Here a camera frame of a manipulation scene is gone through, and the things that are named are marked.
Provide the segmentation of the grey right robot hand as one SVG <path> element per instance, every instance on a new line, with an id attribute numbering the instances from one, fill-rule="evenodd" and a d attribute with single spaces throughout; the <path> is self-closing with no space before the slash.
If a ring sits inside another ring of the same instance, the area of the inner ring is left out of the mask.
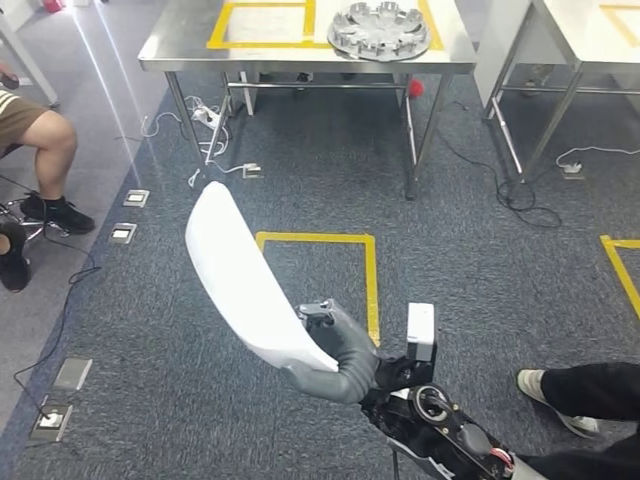
<path id="1" fill-rule="evenodd" d="M 281 376 L 298 392 L 340 404 L 355 404 L 376 386 L 377 350 L 369 335 L 334 299 L 302 304 L 299 316 L 316 345 L 338 364 L 337 372 L 313 370 L 300 362 Z"/>

